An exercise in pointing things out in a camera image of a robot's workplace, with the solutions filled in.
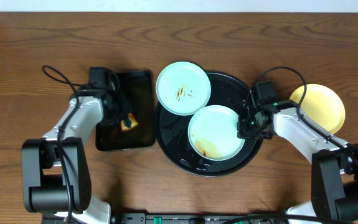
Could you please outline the yellow green sponge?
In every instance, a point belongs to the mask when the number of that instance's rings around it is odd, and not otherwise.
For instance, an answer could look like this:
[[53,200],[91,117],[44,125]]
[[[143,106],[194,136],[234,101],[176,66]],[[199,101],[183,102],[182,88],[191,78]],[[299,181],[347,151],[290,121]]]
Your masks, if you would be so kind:
[[120,127],[122,131],[129,131],[137,127],[138,122],[132,113],[129,113],[126,118],[120,121]]

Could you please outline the mint plate with sauce smear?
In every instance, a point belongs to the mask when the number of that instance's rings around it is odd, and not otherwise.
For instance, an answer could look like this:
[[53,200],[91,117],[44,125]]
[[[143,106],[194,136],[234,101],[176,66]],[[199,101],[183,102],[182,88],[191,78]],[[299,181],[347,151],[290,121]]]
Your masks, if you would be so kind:
[[245,145],[245,140],[237,136],[237,121],[238,114],[226,106],[206,106],[189,122],[189,142],[195,152],[205,159],[231,159]]

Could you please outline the yellow plate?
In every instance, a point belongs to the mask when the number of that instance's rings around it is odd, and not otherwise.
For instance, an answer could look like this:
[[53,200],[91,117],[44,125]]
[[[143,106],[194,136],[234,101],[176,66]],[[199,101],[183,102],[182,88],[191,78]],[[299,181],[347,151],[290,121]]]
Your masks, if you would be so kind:
[[301,109],[322,128],[335,134],[344,124],[346,111],[340,97],[320,84],[307,84]]

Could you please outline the mint plate with crumbs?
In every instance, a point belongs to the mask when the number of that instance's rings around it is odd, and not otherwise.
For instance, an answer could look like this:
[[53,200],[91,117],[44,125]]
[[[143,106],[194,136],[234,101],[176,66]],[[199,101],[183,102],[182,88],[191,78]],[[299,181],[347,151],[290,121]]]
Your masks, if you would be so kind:
[[159,73],[156,94],[168,112],[188,116],[208,103],[212,87],[206,72],[191,62],[174,62]]

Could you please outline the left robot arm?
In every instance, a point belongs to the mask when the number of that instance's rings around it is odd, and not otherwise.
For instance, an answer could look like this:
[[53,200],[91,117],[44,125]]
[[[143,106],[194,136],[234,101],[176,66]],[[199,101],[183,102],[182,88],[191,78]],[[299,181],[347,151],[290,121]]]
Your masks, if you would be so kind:
[[92,193],[84,146],[117,111],[115,93],[79,90],[59,122],[21,147],[24,207],[63,223],[113,223],[111,205]]

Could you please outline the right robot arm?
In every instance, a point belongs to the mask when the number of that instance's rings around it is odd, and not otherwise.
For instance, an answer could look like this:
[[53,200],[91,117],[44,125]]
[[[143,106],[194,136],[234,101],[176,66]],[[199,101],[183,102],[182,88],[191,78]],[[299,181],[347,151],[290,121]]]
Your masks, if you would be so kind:
[[358,143],[329,133],[296,104],[269,103],[241,112],[238,136],[291,143],[311,163],[311,200],[291,207],[278,223],[350,223],[358,220]]

